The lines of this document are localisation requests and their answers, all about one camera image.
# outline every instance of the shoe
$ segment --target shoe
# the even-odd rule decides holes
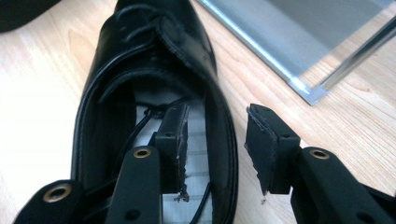
[[[1,0],[0,33],[23,26],[60,1],[61,0]]]
[[[173,116],[167,122],[181,130],[180,146],[166,169],[177,169],[178,182],[162,176],[162,192],[173,192],[163,195],[163,222],[190,222],[210,185],[201,221],[232,223],[237,148],[216,80],[213,49],[189,1],[120,0],[101,30],[82,94],[72,179],[84,189],[111,182],[127,152],[153,146]],[[180,113],[168,115],[170,108]]]

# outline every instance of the wooden table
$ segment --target wooden table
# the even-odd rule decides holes
[[[10,223],[44,185],[69,178],[75,115],[98,34],[116,0],[63,0],[26,26],[0,34],[0,223]],[[396,190],[396,39],[309,106],[200,5],[193,4],[216,52],[219,84],[233,112],[239,146],[235,223],[293,223],[290,196],[269,195],[243,148],[250,103],[271,107],[303,139],[335,153],[371,187]],[[375,18],[370,33],[395,14]],[[353,48],[349,39],[343,48]],[[328,57],[307,73],[323,76]]]

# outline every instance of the light wood grain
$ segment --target light wood grain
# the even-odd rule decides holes
[[[63,0],[21,29],[0,35],[0,223],[11,223],[38,189],[69,177],[79,97],[100,28],[115,4]],[[295,222],[290,196],[269,195],[262,204],[256,172],[243,148],[250,103],[274,109],[305,146],[329,149],[360,182],[394,194],[396,39],[312,107],[207,11],[193,5],[215,49],[219,84],[237,131],[235,223]],[[379,24],[392,10],[376,18]],[[336,64],[321,62],[315,73],[322,76]]]

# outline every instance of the transparent acrylic sheet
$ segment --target transparent acrylic sheet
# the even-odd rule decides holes
[[[392,0],[198,0],[309,104],[327,91],[301,75]]]

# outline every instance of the brass grommet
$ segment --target brass grommet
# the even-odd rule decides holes
[[[146,157],[149,157],[150,154],[151,150],[147,148],[141,148],[134,152],[134,156],[138,159],[144,159]]]
[[[327,160],[330,158],[329,154],[327,154],[326,152],[322,151],[322,150],[318,150],[318,149],[313,149],[311,151],[309,151],[309,153],[311,153],[311,156],[320,159],[320,160]]]
[[[60,184],[47,191],[43,200],[46,203],[56,203],[67,197],[71,192],[72,186],[70,184]]]

